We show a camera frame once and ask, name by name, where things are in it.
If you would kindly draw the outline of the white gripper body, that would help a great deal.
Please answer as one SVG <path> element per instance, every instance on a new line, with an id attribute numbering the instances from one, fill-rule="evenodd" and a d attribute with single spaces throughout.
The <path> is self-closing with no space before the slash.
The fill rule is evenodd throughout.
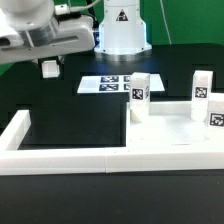
<path id="1" fill-rule="evenodd" d="M 65 21 L 55 17 L 44 27 L 16 31 L 0 27 L 0 65 L 88 51 L 94 48 L 93 19 L 82 15 Z"/>

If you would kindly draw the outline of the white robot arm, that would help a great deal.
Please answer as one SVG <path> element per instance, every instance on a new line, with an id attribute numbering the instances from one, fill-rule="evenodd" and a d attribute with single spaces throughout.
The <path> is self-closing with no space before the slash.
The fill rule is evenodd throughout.
<path id="1" fill-rule="evenodd" d="M 0 0 L 0 65 L 92 50 L 99 58 L 133 60 L 152 50 L 140 0 L 95 0 L 104 18 L 54 0 Z"/>

